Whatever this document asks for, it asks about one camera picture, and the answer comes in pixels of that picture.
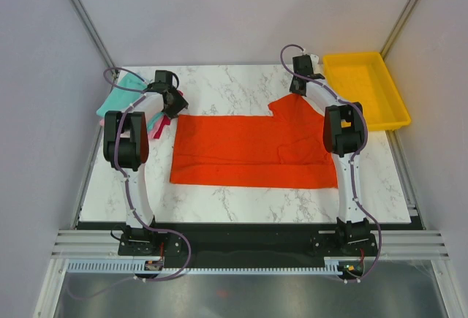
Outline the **orange t-shirt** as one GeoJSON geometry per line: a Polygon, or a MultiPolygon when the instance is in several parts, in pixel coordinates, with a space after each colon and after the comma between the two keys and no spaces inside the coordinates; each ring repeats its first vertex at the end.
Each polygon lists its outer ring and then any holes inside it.
{"type": "Polygon", "coordinates": [[[202,186],[335,189],[324,118],[302,96],[268,106],[269,116],[178,119],[170,182],[202,186]]]}

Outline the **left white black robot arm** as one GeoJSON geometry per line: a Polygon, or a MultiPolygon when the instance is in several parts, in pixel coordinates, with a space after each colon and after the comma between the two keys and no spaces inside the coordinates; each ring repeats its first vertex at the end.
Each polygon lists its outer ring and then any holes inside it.
{"type": "Polygon", "coordinates": [[[129,98],[103,105],[103,156],[118,174],[126,204],[126,221],[119,236],[121,256],[164,256],[170,235],[156,229],[146,186],[146,162],[151,139],[189,104],[178,90],[179,79],[169,70],[157,70],[147,81],[128,70],[127,78],[113,83],[129,98]]]}

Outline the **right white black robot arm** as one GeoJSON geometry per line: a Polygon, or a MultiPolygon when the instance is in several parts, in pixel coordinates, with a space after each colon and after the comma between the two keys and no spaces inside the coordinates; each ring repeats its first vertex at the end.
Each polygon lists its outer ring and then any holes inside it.
{"type": "Polygon", "coordinates": [[[334,235],[325,236],[324,247],[343,256],[379,254],[379,240],[371,232],[374,217],[362,205],[359,159],[367,144],[368,130],[362,106],[340,97],[313,69],[310,55],[292,58],[290,92],[315,102],[324,112],[323,144],[331,154],[339,190],[339,215],[334,235]]]}

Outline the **crimson folded t-shirt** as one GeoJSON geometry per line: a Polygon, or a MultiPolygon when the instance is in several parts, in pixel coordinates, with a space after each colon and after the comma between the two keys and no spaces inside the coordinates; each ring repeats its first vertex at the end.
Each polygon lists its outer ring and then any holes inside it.
{"type": "Polygon", "coordinates": [[[149,137],[153,140],[158,140],[161,137],[164,128],[166,126],[169,126],[170,124],[171,120],[166,115],[162,115],[162,117],[159,118],[154,124],[153,129],[149,134],[149,137]]]}

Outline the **pink folded t-shirt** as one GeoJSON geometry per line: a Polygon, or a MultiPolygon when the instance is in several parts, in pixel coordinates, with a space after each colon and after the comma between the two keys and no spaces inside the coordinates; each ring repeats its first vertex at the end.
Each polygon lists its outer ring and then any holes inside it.
{"type": "MultiPolygon", "coordinates": [[[[154,117],[152,117],[149,122],[147,123],[147,135],[149,140],[159,139],[158,137],[161,135],[161,131],[164,129],[163,124],[165,120],[165,115],[163,113],[157,113],[154,117]]],[[[104,128],[105,127],[105,119],[102,118],[99,121],[99,125],[104,128]]],[[[125,129],[122,129],[121,133],[122,137],[129,137],[130,133],[126,132],[125,129]]]]}

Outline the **teal folded t-shirt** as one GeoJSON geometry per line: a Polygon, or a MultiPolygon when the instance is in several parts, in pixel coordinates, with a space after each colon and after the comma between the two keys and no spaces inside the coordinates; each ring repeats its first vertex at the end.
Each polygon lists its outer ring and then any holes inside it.
{"type": "MultiPolygon", "coordinates": [[[[123,88],[137,89],[142,91],[146,85],[138,77],[127,73],[123,76],[118,85],[123,88]]],[[[124,91],[119,88],[114,88],[101,107],[97,110],[97,115],[100,117],[99,124],[104,126],[104,117],[107,111],[122,111],[129,107],[140,98],[140,93],[132,91],[124,91]]],[[[154,124],[162,117],[164,108],[163,98],[161,94],[150,93],[146,94],[146,98],[136,106],[134,111],[144,112],[146,117],[147,130],[150,132],[154,124]]]]}

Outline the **yellow plastic tray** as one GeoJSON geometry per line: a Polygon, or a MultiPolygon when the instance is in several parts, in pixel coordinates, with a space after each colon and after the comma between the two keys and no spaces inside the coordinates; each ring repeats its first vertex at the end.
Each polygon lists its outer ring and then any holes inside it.
{"type": "Polygon", "coordinates": [[[328,54],[325,77],[350,102],[360,102],[370,131],[397,130],[411,123],[401,95],[378,52],[328,54]]]}

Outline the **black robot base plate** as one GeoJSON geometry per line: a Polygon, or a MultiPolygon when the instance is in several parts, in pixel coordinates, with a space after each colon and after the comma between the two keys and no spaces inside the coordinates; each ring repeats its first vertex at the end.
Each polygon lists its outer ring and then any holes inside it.
{"type": "Polygon", "coordinates": [[[170,238],[163,260],[173,267],[202,265],[321,265],[343,256],[324,247],[336,224],[158,223],[170,238]]]}

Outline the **left aluminium frame post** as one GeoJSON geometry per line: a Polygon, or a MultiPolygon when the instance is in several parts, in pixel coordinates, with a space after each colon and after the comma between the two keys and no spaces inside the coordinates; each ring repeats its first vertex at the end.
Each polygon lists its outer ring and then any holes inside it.
{"type": "Polygon", "coordinates": [[[81,0],[69,0],[72,5],[73,10],[77,14],[80,22],[83,24],[84,29],[86,30],[87,35],[91,38],[91,41],[94,44],[98,54],[101,59],[104,61],[107,67],[114,67],[115,61],[112,59],[109,51],[107,50],[104,42],[102,41],[99,32],[97,31],[96,26],[94,25],[91,16],[87,12],[84,3],[81,0]]]}

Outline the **aluminium frame post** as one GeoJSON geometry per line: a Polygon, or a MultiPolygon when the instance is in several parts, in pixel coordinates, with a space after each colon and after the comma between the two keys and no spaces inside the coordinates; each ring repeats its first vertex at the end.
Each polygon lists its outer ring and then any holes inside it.
{"type": "Polygon", "coordinates": [[[99,32],[97,31],[96,26],[94,25],[91,16],[87,12],[84,3],[81,0],[69,0],[72,5],[73,10],[77,14],[80,22],[83,24],[84,29],[86,30],[87,35],[91,38],[91,41],[94,44],[98,54],[101,59],[104,61],[107,67],[114,67],[115,61],[112,59],[109,51],[107,50],[104,42],[102,41],[99,32]]]}
{"type": "Polygon", "coordinates": [[[408,20],[410,19],[411,15],[415,11],[419,2],[420,0],[407,0],[402,11],[397,17],[393,28],[391,29],[389,35],[387,36],[382,46],[380,55],[382,56],[383,59],[386,59],[388,57],[394,44],[396,43],[396,40],[399,38],[401,32],[404,30],[404,27],[406,26],[408,20]]]}

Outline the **right aluminium frame post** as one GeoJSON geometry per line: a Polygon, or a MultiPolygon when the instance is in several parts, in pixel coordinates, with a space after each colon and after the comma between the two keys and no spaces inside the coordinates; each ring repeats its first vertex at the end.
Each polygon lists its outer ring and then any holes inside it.
{"type": "Polygon", "coordinates": [[[415,11],[419,2],[420,0],[407,0],[402,11],[397,17],[393,28],[391,29],[389,35],[387,36],[382,46],[380,55],[382,56],[383,59],[386,59],[388,57],[394,44],[396,43],[396,40],[399,38],[401,32],[404,30],[404,27],[406,26],[408,20],[410,19],[411,15],[415,11]]]}

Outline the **aluminium extrusion rail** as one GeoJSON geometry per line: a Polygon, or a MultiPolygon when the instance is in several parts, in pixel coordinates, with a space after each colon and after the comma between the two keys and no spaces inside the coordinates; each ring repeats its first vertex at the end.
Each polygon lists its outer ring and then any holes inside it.
{"type": "MultiPolygon", "coordinates": [[[[63,258],[111,259],[118,256],[118,242],[104,230],[61,230],[52,255],[63,258]]],[[[436,230],[383,230],[384,260],[448,260],[442,234],[436,230]]]]}

